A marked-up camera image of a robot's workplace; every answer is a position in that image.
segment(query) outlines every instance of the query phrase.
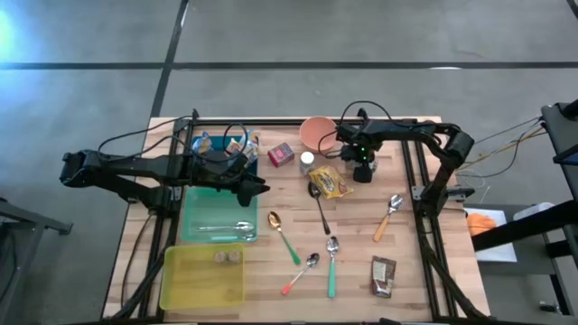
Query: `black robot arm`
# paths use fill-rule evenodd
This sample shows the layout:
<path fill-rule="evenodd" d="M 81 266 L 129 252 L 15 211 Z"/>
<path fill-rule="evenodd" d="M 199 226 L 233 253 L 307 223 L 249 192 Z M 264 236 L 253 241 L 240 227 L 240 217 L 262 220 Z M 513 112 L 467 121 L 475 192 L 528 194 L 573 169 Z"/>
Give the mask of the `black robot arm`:
<path fill-rule="evenodd" d="M 247 207 L 254 196 L 269 190 L 265 180 L 245 170 L 245 155 L 224 161 L 226 158 L 224 153 L 214 151 L 202 158 L 176 154 L 148 159 L 83 150 L 64 154 L 60 179 L 62 184 L 72 188 L 97 186 L 113 191 L 126 201 L 141 201 L 156 212 L 168 206 L 173 187 L 187 185 L 230 190 L 237 194 L 243 207 Z M 120 175 L 152 178 L 160 186 L 149 188 Z"/>
<path fill-rule="evenodd" d="M 447 183 L 453 172 L 464 162 L 473 139 L 457 125 L 449 123 L 417 122 L 415 120 L 372 120 L 361 109 L 358 116 L 364 118 L 359 127 L 348 123 L 337 126 L 337 140 L 342 141 L 340 157 L 355 162 L 353 180 L 371 182 L 370 164 L 375 151 L 384 141 L 417 141 L 427 145 L 432 154 L 440 159 L 441 166 L 435 179 L 421 192 L 418 213 L 424 217 L 439 215 L 448 199 Z M 441 147 L 437 135 L 447 135 L 447 143 Z"/>

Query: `spoon with green handle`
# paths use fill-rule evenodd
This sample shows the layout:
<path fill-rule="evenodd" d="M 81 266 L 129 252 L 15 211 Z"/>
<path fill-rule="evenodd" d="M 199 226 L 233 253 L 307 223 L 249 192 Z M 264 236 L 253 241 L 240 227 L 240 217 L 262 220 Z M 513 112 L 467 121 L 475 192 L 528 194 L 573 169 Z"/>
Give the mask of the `spoon with green handle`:
<path fill-rule="evenodd" d="M 281 238 L 283 239 L 283 241 L 287 245 L 287 249 L 289 249 L 289 253 L 291 253 L 291 257 L 293 258 L 293 262 L 295 263 L 295 265 L 299 265 L 301 263 L 299 256 L 291 248 L 291 245 L 289 245 L 289 242 L 287 241 L 287 239 L 283 235 L 283 232 L 281 231 L 281 218 L 279 218 L 279 215 L 277 215 L 276 213 L 271 211 L 271 212 L 269 212 L 269 215 L 267 215 L 267 220 L 269 221 L 269 226 L 271 226 L 271 228 L 273 228 L 273 229 L 276 229 L 279 232 L 279 234 L 281 234 Z"/>
<path fill-rule="evenodd" d="M 335 254 L 340 250 L 340 242 L 337 241 L 335 236 L 331 236 L 327 241 L 327 251 L 331 256 L 331 264 L 329 266 L 329 291 L 327 296 L 330 298 L 335 297 Z"/>

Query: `yellow plastic tray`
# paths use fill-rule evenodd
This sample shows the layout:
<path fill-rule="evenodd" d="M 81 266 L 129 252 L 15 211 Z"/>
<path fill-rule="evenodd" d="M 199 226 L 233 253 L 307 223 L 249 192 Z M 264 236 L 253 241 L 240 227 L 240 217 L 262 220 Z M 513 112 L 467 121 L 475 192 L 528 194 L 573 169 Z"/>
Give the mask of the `yellow plastic tray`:
<path fill-rule="evenodd" d="M 215 254 L 241 254 L 239 263 L 217 263 Z M 164 255 L 161 308 L 166 311 L 228 307 L 245 300 L 245 256 L 240 244 L 177 246 Z"/>

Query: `gray floor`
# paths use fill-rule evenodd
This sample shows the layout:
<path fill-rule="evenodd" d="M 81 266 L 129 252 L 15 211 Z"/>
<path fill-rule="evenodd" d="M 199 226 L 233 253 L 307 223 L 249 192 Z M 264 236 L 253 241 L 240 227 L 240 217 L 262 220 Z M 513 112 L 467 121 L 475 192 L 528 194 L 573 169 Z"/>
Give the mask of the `gray floor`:
<path fill-rule="evenodd" d="M 179 3 L 4 0 L 0 62 L 162 62 Z M 565 0 L 198 0 L 188 8 L 175 61 L 576 60 L 577 31 Z M 49 233 L 42 241 L 20 323 L 99 317 L 126 204 L 103 190 L 63 187 L 61 157 L 145 127 L 160 76 L 0 70 L 0 196 L 75 224 L 70 236 Z M 171 74 L 161 116 L 193 107 L 202 116 L 338 115 L 352 100 L 372 99 L 392 115 L 441 116 L 481 138 L 537 116 L 542 105 L 578 98 L 577 80 L 578 70 L 181 70 Z M 472 157 L 514 135 L 476 146 Z M 132 153 L 142 142 L 136 136 L 107 150 Z M 511 154 L 474 169 L 499 171 Z M 487 179 L 471 201 L 567 200 L 553 154 L 545 136 L 522 144 L 512 169 Z M 562 323 L 527 311 L 552 299 L 547 280 L 484 276 L 484 283 L 495 316 Z"/>

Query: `butcher block table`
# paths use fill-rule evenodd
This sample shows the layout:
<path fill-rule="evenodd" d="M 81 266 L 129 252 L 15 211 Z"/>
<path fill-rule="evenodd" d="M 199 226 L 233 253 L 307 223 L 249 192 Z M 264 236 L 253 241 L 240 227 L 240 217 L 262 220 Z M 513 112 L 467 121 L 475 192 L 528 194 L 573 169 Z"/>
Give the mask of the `butcher block table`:
<path fill-rule="evenodd" d="M 441 121 L 439 117 L 431 116 L 416 118 Z M 150 126 L 169 119 L 171 118 L 152 118 Z M 194 135 L 200 135 L 202 131 L 208 131 L 211 135 L 222 135 L 224 128 L 225 126 L 197 126 Z M 254 129 L 259 136 L 258 176 L 266 180 L 271 190 L 258 196 L 258 238 L 254 243 L 245 244 L 245 302 L 236 307 L 166 311 L 164 320 L 174 322 L 344 322 L 377 321 L 381 317 L 399 321 L 431 320 L 401 143 L 384 142 L 383 147 L 377 153 L 378 169 L 373 176 L 373 181 L 369 184 L 354 182 L 350 173 L 346 173 L 344 162 L 340 159 L 326 160 L 319 154 L 315 155 L 317 167 L 324 164 L 336 167 L 345 177 L 348 185 L 354 189 L 351 194 L 340 199 L 321 198 L 331 235 L 336 236 L 340 242 L 340 251 L 336 255 L 337 294 L 334 299 L 330 299 L 327 297 L 330 265 L 330 256 L 326 250 L 328 236 L 323 232 L 317 203 L 307 192 L 308 179 L 299 172 L 299 156 L 306 151 L 299 140 L 299 126 L 263 125 L 247 128 Z M 145 138 L 144 148 L 170 135 L 171 131 L 172 123 L 150 131 Z M 233 127 L 230 134 L 241 135 L 242 131 Z M 287 142 L 294 150 L 295 159 L 282 167 L 275 168 L 266 152 L 283 142 Z M 169 145 L 170 141 L 166 141 L 144 157 L 153 158 L 168 154 Z M 424 147 L 424 150 L 432 179 L 438 170 L 439 161 L 427 150 L 427 147 Z M 412 144 L 410 144 L 410 151 L 415 154 Z M 419 172 L 416 167 L 416 158 L 414 157 L 412 161 L 415 165 L 414 170 Z M 137 179 L 137 181 L 147 186 L 155 185 L 155 181 L 150 179 Z M 403 196 L 404 204 L 398 212 L 392 215 L 381 242 L 375 243 L 372 236 L 387 213 L 389 198 L 395 194 Z M 480 311 L 489 314 L 466 220 L 463 212 L 459 211 L 461 204 L 448 202 L 446 207 L 455 208 L 444 209 L 439 217 L 450 273 L 473 304 Z M 301 257 L 301 265 L 294 265 L 282 238 L 276 230 L 268 226 L 266 216 L 269 211 L 275 211 L 281 217 L 284 234 Z M 130 205 L 103 317 L 110 316 L 120 309 L 121 283 L 126 265 L 137 234 L 147 217 L 147 210 L 140 203 Z M 181 241 L 180 227 L 181 225 L 179 225 L 176 245 L 198 245 Z M 154 221 L 151 220 L 147 224 L 128 274 L 125 299 L 130 297 L 145 274 L 153 228 Z M 320 263 L 302 276 L 287 296 L 283 296 L 282 288 L 304 267 L 307 256 L 315 252 L 321 256 Z M 370 293 L 369 277 L 373 255 L 397 261 L 393 294 L 389 299 L 379 298 Z M 443 311 L 442 315 L 444 315 L 447 313 L 443 289 L 437 275 L 435 275 L 435 282 L 438 301 Z M 161 275 L 159 274 L 152 290 L 148 309 L 150 315 L 154 315 L 156 311 L 160 286 Z"/>

